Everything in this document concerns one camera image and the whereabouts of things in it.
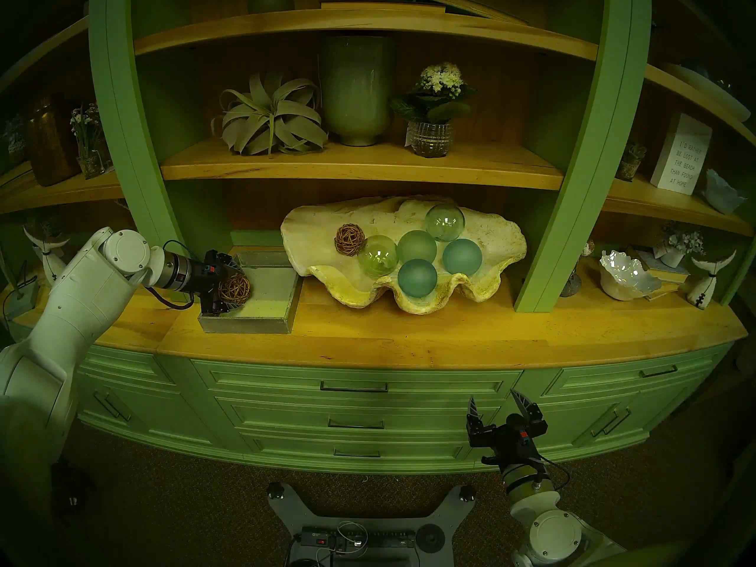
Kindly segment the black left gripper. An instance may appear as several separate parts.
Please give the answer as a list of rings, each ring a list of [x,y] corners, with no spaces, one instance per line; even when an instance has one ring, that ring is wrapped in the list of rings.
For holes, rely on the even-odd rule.
[[[235,275],[246,276],[235,257],[223,252],[207,252],[203,261],[189,259],[189,294],[200,298],[202,316],[219,316],[232,310],[220,297],[220,286]]]

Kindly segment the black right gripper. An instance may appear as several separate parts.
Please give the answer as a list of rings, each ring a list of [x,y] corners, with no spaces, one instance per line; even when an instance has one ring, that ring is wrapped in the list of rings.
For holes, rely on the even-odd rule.
[[[512,391],[513,401],[523,421],[507,421],[504,425],[482,424],[475,398],[467,408],[467,435],[471,448],[490,448],[491,456],[483,456],[481,463],[496,466],[503,472],[509,466],[526,465],[537,472],[544,471],[534,438],[544,432],[543,413],[539,406],[517,390]]]

